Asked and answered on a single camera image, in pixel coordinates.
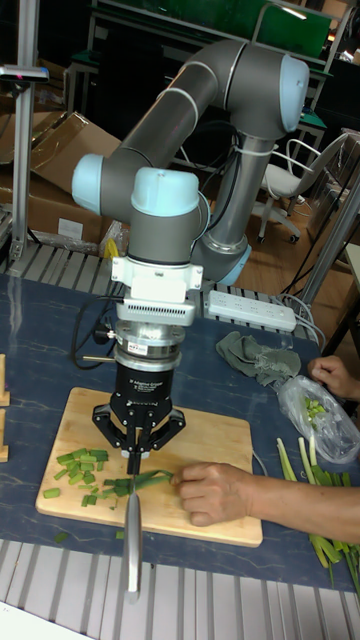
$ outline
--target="plastic bag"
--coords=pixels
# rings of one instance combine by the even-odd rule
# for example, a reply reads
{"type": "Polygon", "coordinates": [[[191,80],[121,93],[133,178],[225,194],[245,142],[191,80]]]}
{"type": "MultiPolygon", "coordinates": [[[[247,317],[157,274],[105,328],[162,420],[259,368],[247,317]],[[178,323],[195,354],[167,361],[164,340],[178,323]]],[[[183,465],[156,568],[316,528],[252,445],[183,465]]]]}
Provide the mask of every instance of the plastic bag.
{"type": "Polygon", "coordinates": [[[317,382],[297,376],[278,392],[281,411],[307,440],[315,436],[317,452],[328,462],[348,464],[360,450],[360,432],[335,398],[317,382]],[[305,398],[318,400],[325,412],[318,413],[311,425],[305,398]]]}

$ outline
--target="power strip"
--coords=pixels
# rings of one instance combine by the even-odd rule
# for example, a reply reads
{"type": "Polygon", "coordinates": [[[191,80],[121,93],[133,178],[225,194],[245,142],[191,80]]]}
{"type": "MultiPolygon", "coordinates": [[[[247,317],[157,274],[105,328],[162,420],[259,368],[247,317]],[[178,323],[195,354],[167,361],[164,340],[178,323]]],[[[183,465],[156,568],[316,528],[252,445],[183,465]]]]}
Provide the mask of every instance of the power strip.
{"type": "Polygon", "coordinates": [[[296,327],[294,312],[289,307],[233,296],[220,291],[210,291],[208,310],[214,316],[250,322],[271,329],[293,331],[296,327]]]}

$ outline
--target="office chair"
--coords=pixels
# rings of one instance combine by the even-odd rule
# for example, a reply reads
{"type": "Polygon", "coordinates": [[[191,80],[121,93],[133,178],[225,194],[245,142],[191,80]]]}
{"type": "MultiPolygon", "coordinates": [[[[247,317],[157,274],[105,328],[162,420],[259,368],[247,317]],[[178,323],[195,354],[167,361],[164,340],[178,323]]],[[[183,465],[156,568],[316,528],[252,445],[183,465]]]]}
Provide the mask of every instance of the office chair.
{"type": "Polygon", "coordinates": [[[269,196],[266,204],[256,202],[253,209],[253,214],[261,217],[260,231],[257,237],[258,242],[261,244],[264,242],[265,229],[270,218],[276,222],[280,222],[292,232],[292,235],[289,238],[290,242],[295,243],[299,240],[301,233],[299,229],[290,222],[290,220],[288,220],[288,216],[291,214],[291,211],[295,206],[297,197],[313,185],[322,169],[345,142],[347,135],[347,133],[343,133],[341,136],[336,138],[336,140],[331,142],[322,153],[313,149],[308,144],[305,144],[305,142],[294,138],[287,142],[286,155],[277,151],[273,152],[275,155],[287,160],[288,169],[282,169],[274,164],[268,164],[266,168],[261,183],[261,189],[267,191],[269,196]],[[314,153],[317,156],[308,167],[290,157],[290,145],[293,142],[297,145],[306,147],[311,151],[311,153],[314,153]],[[293,174],[294,164],[303,169],[304,173],[301,178],[298,178],[293,174]],[[291,204],[287,211],[273,206],[274,200],[279,200],[282,197],[291,199],[291,204]]]}

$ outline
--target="dark blue tablecloth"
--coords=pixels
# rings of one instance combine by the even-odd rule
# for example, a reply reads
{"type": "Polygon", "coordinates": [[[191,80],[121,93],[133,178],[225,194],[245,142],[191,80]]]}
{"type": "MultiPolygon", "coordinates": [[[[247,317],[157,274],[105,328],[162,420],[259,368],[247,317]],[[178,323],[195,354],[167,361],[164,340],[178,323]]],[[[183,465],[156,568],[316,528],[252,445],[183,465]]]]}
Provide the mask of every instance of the dark blue tablecloth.
{"type": "MultiPolygon", "coordinates": [[[[51,447],[72,387],[111,392],[115,365],[90,372],[69,359],[75,316],[88,296],[75,291],[0,276],[0,352],[7,354],[6,380],[11,406],[6,414],[10,460],[0,465],[0,538],[54,545],[60,531],[70,535],[64,547],[121,555],[114,528],[40,515],[34,504],[51,447]]],[[[187,329],[183,359],[175,373],[173,401],[185,407],[244,418],[250,422],[254,449],[270,475],[281,477],[276,438],[285,443],[295,471],[301,465],[298,433],[279,411],[274,391],[233,371],[216,353],[215,343],[231,324],[197,319],[187,329]]],[[[263,344],[284,346],[281,335],[241,328],[263,344]]],[[[314,343],[292,339],[303,362],[318,355],[314,343]]],[[[360,467],[348,469],[360,485],[360,467]]],[[[255,473],[261,473],[257,463],[255,473]]],[[[263,523],[264,542],[257,549],[144,533],[144,560],[293,584],[329,587],[306,534],[263,523]]],[[[352,589],[345,563],[335,567],[338,589],[352,589]]]]}

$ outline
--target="bamboo cutting board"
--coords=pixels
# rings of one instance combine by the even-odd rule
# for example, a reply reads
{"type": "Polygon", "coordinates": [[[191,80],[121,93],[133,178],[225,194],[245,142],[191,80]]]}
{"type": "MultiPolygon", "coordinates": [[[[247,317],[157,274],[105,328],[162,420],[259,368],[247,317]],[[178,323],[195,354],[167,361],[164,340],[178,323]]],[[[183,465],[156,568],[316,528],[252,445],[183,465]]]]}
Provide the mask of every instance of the bamboo cutting board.
{"type": "MultiPolygon", "coordinates": [[[[86,520],[88,522],[123,526],[127,497],[118,498],[114,511],[110,509],[115,499],[98,500],[95,506],[81,507],[86,490],[70,486],[68,476],[58,482],[54,475],[60,467],[56,458],[81,447],[106,449],[109,461],[104,470],[95,471],[96,483],[106,478],[126,476],[127,461],[121,452],[113,449],[92,422],[93,408],[109,402],[110,394],[89,389],[74,388],[70,392],[53,449],[45,470],[36,500],[40,513],[86,520]],[[43,491],[58,486],[58,498],[45,499],[43,491]]],[[[186,427],[160,451],[152,451],[141,463],[141,472],[153,469],[167,469],[175,472],[187,464],[195,462],[227,462],[252,471],[252,444],[249,423],[238,418],[219,416],[213,413],[182,409],[186,427]]],[[[185,536],[200,540],[211,540],[228,544],[257,547],[262,542],[261,522],[255,518],[243,518],[198,528],[190,524],[188,514],[181,508],[176,489],[164,482],[139,491],[143,529],[175,536],[185,536]]]]}

